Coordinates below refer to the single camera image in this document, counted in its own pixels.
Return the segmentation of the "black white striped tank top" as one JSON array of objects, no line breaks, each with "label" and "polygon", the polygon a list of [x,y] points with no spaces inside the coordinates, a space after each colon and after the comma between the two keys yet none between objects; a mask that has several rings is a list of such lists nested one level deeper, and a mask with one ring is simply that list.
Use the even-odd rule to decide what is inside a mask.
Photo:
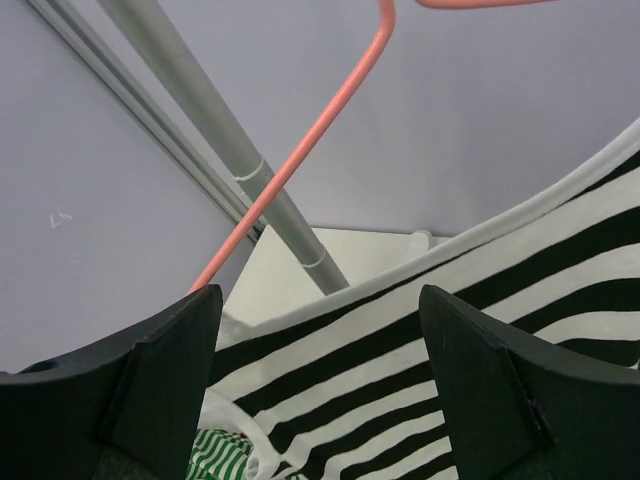
[{"label": "black white striped tank top", "polygon": [[462,479],[419,317],[434,285],[639,373],[639,128],[521,205],[364,284],[221,322],[198,429],[253,445],[244,479]]}]

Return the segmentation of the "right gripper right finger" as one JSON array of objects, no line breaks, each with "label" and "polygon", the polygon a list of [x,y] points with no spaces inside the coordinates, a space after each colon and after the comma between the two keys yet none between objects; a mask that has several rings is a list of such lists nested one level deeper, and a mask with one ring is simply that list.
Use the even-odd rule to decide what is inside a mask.
[{"label": "right gripper right finger", "polygon": [[496,320],[434,285],[419,317],[462,479],[636,479],[639,373]]}]

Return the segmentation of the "pink hanger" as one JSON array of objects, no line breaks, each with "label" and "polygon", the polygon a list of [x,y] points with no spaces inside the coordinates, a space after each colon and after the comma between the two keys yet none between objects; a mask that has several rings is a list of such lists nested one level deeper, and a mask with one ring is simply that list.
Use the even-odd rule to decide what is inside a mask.
[{"label": "pink hanger", "polygon": [[287,181],[307,158],[375,66],[386,48],[396,24],[396,10],[392,1],[379,0],[377,7],[379,24],[367,50],[282,167],[269,181],[248,212],[242,217],[232,233],[197,277],[188,290],[189,293],[202,288],[213,279],[235,251],[240,241],[246,236],[249,228],[267,211],[267,208],[275,201],[276,196],[284,191]]}]

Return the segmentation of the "green white striped tank top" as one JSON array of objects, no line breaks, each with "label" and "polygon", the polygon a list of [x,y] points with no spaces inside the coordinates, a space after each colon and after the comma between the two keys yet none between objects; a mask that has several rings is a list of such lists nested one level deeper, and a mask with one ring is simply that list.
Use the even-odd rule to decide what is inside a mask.
[{"label": "green white striped tank top", "polygon": [[252,443],[242,434],[198,429],[189,456],[186,479],[244,479],[252,451]]}]

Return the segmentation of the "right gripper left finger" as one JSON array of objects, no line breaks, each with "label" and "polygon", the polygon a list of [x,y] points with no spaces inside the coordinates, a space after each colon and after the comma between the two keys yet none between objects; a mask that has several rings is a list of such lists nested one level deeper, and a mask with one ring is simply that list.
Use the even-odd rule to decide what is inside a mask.
[{"label": "right gripper left finger", "polygon": [[207,285],[67,354],[1,375],[4,479],[183,479],[222,292]]}]

